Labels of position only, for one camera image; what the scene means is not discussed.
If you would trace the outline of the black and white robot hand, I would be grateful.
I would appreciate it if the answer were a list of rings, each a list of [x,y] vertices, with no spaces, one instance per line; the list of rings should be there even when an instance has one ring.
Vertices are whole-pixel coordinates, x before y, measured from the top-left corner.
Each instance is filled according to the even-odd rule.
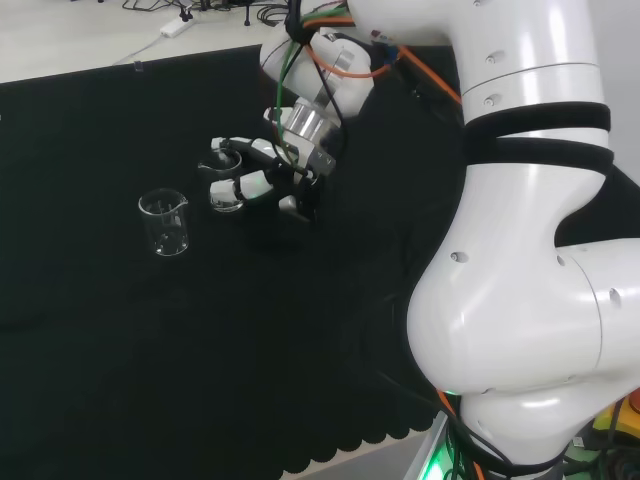
[[[217,137],[211,141],[213,158],[209,203],[214,211],[232,213],[243,207],[276,207],[315,224],[327,179],[335,167],[328,154],[313,150],[309,159],[287,154],[262,139]]]

